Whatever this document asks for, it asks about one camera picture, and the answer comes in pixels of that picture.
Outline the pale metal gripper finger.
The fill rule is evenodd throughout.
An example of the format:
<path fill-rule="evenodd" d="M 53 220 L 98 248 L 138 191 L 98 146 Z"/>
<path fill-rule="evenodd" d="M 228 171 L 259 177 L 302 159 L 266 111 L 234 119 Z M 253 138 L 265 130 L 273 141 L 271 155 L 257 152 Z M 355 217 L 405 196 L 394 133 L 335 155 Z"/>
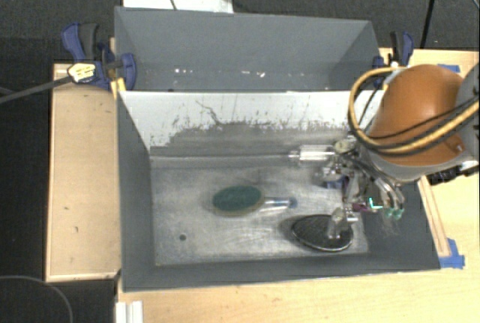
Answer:
<path fill-rule="evenodd" d="M 326 235 L 328 239 L 339 239 L 343 223 L 343 209 L 336 208 L 328 219 Z"/>
<path fill-rule="evenodd" d="M 338 225 L 338 235 L 347 236 L 353 235 L 353 225 L 359 221 L 356 214 L 345 214 Z"/>

